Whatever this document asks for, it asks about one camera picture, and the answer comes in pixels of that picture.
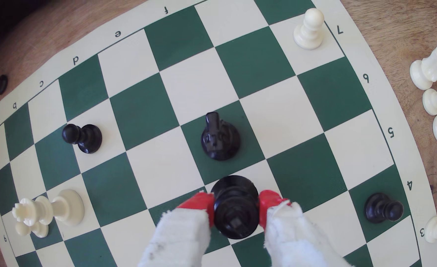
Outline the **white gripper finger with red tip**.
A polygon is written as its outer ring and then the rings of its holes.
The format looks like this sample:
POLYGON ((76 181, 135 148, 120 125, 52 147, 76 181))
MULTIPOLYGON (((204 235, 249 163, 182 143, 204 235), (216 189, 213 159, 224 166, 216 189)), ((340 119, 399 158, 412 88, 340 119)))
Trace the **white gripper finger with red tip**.
POLYGON ((213 193, 204 191, 163 213, 139 267, 200 267, 214 224, 213 193))
POLYGON ((301 206, 277 192, 259 193, 259 225, 273 267, 350 267, 301 206))

